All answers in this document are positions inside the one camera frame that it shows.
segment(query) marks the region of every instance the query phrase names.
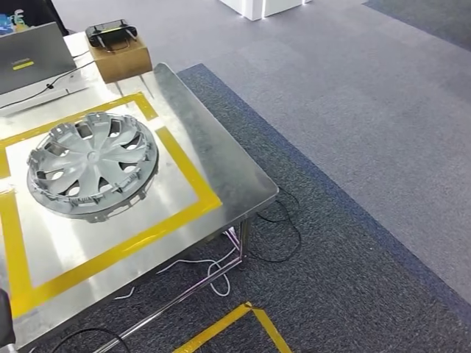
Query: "laptop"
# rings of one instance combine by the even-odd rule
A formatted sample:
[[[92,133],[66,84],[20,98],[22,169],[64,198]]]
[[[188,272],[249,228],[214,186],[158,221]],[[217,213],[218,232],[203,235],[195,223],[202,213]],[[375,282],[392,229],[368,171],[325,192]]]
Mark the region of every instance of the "laptop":
[[[0,36],[0,94],[76,68],[55,22]]]

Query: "dark blue carpet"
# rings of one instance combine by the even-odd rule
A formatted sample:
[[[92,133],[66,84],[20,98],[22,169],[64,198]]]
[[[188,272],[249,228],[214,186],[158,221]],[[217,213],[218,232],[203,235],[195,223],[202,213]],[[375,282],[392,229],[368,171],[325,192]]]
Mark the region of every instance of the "dark blue carpet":
[[[369,0],[368,7],[471,50],[468,0]]]

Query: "stainless steel table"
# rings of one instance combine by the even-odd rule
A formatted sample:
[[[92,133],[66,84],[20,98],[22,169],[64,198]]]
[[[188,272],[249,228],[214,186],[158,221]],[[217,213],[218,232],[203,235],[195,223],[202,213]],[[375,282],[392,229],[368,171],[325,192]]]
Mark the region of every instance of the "stainless steel table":
[[[72,42],[75,51],[85,47],[83,34]],[[19,347],[239,225],[239,234],[226,232],[238,248],[236,258],[122,333],[131,335],[241,263],[251,217],[278,193],[275,183],[165,64],[109,85],[100,79],[94,64],[87,67],[85,76],[94,81],[86,90],[7,116],[0,110],[4,240],[0,286],[12,295]],[[81,116],[77,113],[94,107],[130,114],[155,132],[159,172],[146,197],[95,223],[57,215],[35,201],[26,187],[29,151],[45,136],[47,124],[64,117],[75,121]]]

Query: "yellow tape square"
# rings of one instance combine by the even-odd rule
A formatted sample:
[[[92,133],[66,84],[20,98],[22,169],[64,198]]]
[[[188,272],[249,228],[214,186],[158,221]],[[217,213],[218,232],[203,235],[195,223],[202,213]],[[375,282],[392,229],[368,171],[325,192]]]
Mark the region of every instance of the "yellow tape square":
[[[286,342],[280,335],[279,330],[265,313],[264,310],[253,307],[250,302],[241,304],[230,313],[221,318],[207,329],[194,336],[191,340],[183,346],[177,348],[174,353],[193,353],[198,351],[203,344],[214,338],[235,323],[236,321],[245,316],[245,314],[252,312],[260,322],[265,332],[266,332],[273,342],[273,344],[280,353],[293,353]]]
[[[10,177],[10,167],[5,150],[8,146],[46,133],[57,124],[75,122],[88,113],[111,110],[131,102],[136,103],[147,121],[158,116],[143,93],[134,93],[0,140],[0,182],[2,179],[6,180],[6,178]],[[162,127],[155,133],[196,194],[198,198],[196,202],[98,256],[36,287],[32,287],[31,284],[14,190],[0,190],[0,219],[3,230],[3,241],[5,245],[13,316],[16,318],[27,313],[37,305],[103,271],[119,260],[214,210],[222,204],[217,195],[198,172],[168,128]]]

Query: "white cabinet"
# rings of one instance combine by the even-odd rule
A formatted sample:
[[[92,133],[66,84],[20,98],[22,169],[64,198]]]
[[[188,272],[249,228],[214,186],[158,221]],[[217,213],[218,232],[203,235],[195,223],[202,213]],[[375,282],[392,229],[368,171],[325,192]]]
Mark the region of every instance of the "white cabinet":
[[[226,5],[248,18],[251,21],[260,20],[275,13],[288,10],[292,7],[311,0],[220,0]]]

